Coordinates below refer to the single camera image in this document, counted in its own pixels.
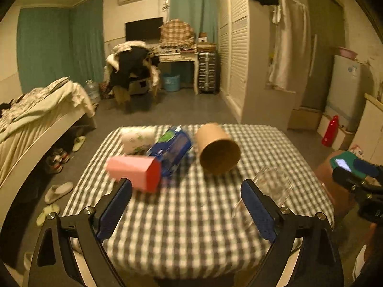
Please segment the pale green slipper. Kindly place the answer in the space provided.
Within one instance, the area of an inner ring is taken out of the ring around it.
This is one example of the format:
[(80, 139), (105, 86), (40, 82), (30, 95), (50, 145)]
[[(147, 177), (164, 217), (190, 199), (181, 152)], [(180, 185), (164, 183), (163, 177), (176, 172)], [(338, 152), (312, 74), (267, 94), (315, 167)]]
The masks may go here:
[(48, 214), (50, 213), (60, 213), (60, 207), (57, 204), (50, 204), (43, 208), (42, 212), (39, 214), (39, 216), (36, 219), (36, 225), (38, 227), (41, 227), (44, 224), (45, 219), (47, 218)]

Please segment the cardboard box by wardrobe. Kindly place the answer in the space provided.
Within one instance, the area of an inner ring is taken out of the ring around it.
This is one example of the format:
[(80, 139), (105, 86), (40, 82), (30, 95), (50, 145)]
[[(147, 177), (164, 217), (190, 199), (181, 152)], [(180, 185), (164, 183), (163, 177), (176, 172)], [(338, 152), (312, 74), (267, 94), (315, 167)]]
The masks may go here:
[(290, 130), (317, 130), (322, 114), (322, 111), (313, 108), (294, 109), (287, 128)]

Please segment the white floral paper cup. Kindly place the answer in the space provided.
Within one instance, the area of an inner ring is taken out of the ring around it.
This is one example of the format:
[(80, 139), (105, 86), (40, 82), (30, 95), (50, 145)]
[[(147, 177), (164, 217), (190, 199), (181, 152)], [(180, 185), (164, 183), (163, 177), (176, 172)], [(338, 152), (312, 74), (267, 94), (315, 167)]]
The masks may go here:
[(126, 126), (120, 129), (123, 153), (127, 155), (145, 154), (155, 142), (155, 127)]

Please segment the clear printed glass cup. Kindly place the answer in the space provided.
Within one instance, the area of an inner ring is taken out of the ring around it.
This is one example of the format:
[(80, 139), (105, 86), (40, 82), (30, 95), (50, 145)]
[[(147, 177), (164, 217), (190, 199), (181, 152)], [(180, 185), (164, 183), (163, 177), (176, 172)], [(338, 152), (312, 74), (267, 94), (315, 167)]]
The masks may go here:
[[(271, 166), (259, 170), (253, 182), (264, 195), (270, 196), (279, 207), (284, 206), (294, 187), (292, 177), (287, 170)], [(245, 230), (254, 225), (254, 221), (241, 198), (232, 210), (232, 219)]]

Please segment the chair piled with clothes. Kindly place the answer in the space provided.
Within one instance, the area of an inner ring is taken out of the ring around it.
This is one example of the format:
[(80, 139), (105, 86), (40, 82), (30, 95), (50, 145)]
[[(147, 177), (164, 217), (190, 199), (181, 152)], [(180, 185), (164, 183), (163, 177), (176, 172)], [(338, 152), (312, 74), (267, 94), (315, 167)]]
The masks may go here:
[(114, 95), (119, 105), (127, 105), (134, 95), (134, 86), (143, 84), (154, 100), (161, 89), (159, 56), (144, 41), (128, 41), (117, 44), (106, 58), (109, 72), (107, 92)]

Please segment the green slipper under bed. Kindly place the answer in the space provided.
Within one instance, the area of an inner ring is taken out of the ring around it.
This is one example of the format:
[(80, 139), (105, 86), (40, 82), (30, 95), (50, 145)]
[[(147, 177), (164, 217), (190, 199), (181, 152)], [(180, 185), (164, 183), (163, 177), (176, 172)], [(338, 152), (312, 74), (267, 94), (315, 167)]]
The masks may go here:
[(78, 152), (82, 148), (82, 145), (85, 143), (85, 141), (86, 137), (83, 135), (76, 137), (74, 139), (72, 152)]

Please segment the grey checkered tablecloth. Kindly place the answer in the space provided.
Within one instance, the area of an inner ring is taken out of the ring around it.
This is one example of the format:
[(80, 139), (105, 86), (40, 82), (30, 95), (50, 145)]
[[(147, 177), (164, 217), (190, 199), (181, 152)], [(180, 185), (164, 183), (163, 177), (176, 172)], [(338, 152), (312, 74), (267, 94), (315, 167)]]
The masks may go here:
[(237, 207), (243, 180), (266, 167), (285, 170), (293, 183), (286, 205), (297, 215), (334, 208), (309, 164), (277, 128), (226, 124), (242, 154), (230, 172), (205, 174), (190, 150), (154, 194), (134, 192), (103, 246), (118, 269), (163, 279), (217, 277), (256, 266), (269, 249), (247, 211)]

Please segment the plaid cloth bundle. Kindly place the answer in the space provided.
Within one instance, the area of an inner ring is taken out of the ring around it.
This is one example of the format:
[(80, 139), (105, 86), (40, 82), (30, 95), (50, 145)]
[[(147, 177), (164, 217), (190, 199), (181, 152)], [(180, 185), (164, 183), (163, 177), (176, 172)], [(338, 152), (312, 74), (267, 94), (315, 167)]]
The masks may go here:
[(190, 24), (171, 19), (160, 27), (161, 47), (190, 48), (195, 45), (195, 32)]

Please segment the bed with beige bedding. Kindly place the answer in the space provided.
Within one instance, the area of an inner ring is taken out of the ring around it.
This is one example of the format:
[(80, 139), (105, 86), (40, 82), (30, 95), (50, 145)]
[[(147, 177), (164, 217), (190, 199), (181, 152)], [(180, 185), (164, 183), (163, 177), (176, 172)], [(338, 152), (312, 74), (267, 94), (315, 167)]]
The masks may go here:
[(78, 120), (95, 128), (95, 110), (85, 89), (68, 78), (27, 93), (17, 117), (1, 123), (1, 224), (25, 180), (58, 139)]

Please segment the white louvred wardrobe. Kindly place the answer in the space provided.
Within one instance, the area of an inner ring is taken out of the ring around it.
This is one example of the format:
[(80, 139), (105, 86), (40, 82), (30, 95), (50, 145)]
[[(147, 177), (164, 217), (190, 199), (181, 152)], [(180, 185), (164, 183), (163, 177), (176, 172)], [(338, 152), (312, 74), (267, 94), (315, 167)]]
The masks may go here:
[(240, 124), (286, 130), (292, 92), (267, 87), (271, 7), (255, 0), (217, 0), (220, 94)]

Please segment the white red sneakers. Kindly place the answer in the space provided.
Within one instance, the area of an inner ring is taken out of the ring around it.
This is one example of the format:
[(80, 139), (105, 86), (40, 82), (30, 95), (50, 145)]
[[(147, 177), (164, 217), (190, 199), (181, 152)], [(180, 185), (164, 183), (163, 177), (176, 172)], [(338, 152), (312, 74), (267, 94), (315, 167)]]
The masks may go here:
[(63, 148), (55, 148), (45, 159), (44, 170), (47, 174), (62, 172), (64, 164), (70, 160), (70, 155)]

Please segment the blue laundry basket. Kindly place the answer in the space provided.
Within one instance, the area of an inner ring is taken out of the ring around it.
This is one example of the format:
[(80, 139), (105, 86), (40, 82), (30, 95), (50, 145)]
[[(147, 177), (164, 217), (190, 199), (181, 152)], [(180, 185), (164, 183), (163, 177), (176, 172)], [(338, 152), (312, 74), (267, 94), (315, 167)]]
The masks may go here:
[(165, 74), (162, 76), (164, 89), (167, 92), (177, 92), (180, 90), (180, 75)]

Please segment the black monitor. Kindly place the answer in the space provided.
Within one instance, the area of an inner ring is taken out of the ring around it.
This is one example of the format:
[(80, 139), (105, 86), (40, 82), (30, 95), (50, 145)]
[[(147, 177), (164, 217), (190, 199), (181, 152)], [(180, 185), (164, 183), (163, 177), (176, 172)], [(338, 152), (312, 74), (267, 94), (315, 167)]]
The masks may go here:
[(159, 41), (162, 17), (142, 19), (125, 24), (125, 40), (128, 41)]

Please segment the white desk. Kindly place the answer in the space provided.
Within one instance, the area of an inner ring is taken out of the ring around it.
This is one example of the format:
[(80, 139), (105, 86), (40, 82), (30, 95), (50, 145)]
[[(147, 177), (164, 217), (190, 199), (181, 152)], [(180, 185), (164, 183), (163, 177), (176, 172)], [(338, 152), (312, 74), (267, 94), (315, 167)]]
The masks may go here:
[(199, 94), (199, 57), (196, 52), (158, 53), (160, 63), (171, 64), (172, 71), (180, 74), (180, 87), (193, 89), (195, 95)]

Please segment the red thermos bottle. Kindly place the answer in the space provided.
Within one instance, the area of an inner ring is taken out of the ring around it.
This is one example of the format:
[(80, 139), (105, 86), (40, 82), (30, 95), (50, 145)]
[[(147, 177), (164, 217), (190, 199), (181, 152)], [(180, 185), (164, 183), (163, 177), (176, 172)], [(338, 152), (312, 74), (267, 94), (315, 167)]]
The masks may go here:
[(321, 140), (321, 144), (326, 147), (331, 147), (332, 143), (334, 142), (339, 127), (339, 116), (335, 115), (330, 120), (327, 129), (325, 131), (325, 135), (323, 136)]

